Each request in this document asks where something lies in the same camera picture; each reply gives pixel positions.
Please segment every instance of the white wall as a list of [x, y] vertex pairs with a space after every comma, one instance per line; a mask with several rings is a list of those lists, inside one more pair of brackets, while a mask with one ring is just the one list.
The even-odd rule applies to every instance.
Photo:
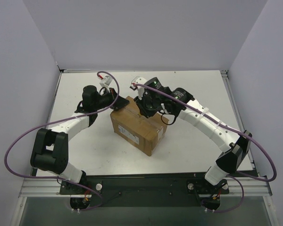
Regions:
[[[22, 179], [4, 167], [3, 156], [22, 132], [46, 121], [59, 76], [22, 0], [0, 0], [0, 226], [10, 224]], [[34, 134], [12, 150], [11, 167], [27, 173]]]
[[[273, 158], [278, 178], [271, 183], [283, 225], [283, 0], [269, 0], [229, 70], [229, 80], [245, 128]], [[271, 168], [252, 149], [262, 175]]]
[[229, 69], [266, 0], [24, 0], [62, 69]]

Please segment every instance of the cable tie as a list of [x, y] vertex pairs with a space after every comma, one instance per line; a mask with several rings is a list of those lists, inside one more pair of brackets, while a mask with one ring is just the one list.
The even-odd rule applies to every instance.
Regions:
[[208, 112], [208, 108], [206, 107], [203, 112], [201, 113], [201, 115], [196, 119], [196, 122], [193, 124], [193, 126], [196, 126], [200, 120], [202, 119], [202, 117]]
[[217, 124], [217, 125], [215, 126], [215, 128], [213, 129], [211, 136], [209, 137], [210, 139], [212, 139], [213, 135], [215, 134], [215, 130], [218, 128], [218, 126], [219, 126], [221, 123], [222, 123], [222, 121], [219, 120], [218, 124]]

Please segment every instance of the black cable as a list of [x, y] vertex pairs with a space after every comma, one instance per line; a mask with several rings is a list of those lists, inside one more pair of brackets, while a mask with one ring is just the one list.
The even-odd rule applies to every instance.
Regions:
[[103, 89], [105, 90], [103, 94], [105, 94], [105, 93], [107, 92], [106, 87], [102, 87], [102, 88], [100, 89], [100, 91], [99, 91], [99, 94], [101, 93], [101, 91], [102, 91]]
[[211, 199], [211, 198], [214, 196], [214, 194], [215, 194], [217, 191], [219, 191], [224, 185], [226, 185], [226, 182], [223, 182], [219, 187], [215, 188], [214, 192], [211, 194], [210, 197], [208, 197], [208, 199]]
[[163, 121], [163, 119], [162, 119], [162, 117], [163, 117], [165, 114], [166, 114], [166, 113], [161, 114], [161, 116], [160, 116], [161, 121], [162, 121], [164, 124], [166, 124], [167, 126], [171, 126], [171, 125], [173, 125], [173, 124], [175, 123], [175, 121], [176, 121], [177, 117], [175, 117], [175, 116], [174, 116], [174, 120], [173, 120], [173, 122], [172, 122], [172, 123], [170, 123], [170, 124], [167, 124], [167, 123], [165, 123], [165, 122]]
[[196, 188], [194, 187], [193, 190], [194, 190], [194, 194], [196, 196], [197, 203], [201, 206], [201, 201], [200, 201], [199, 195], [197, 194]]

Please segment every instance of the white connector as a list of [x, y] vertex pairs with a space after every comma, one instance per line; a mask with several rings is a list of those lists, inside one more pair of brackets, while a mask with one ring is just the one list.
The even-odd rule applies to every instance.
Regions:
[[106, 91], [110, 93], [109, 85], [111, 82], [112, 82], [112, 78], [107, 75], [100, 81], [100, 86], [106, 88]]

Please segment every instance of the black mounting plate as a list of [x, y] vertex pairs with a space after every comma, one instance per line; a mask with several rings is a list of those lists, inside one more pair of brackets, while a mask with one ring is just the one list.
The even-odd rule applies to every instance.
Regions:
[[[210, 196], [216, 187], [227, 181], [222, 180], [217, 186], [208, 183], [203, 174], [147, 174], [147, 175], [111, 175], [86, 176], [87, 184], [93, 190], [101, 184], [99, 192], [103, 197], [105, 207], [187, 207], [199, 206], [193, 190], [188, 184], [193, 183], [197, 194]], [[62, 182], [60, 194], [84, 194], [65, 181]], [[229, 194], [229, 190], [221, 189], [221, 194]], [[100, 203], [100, 198], [93, 195], [90, 206]]]

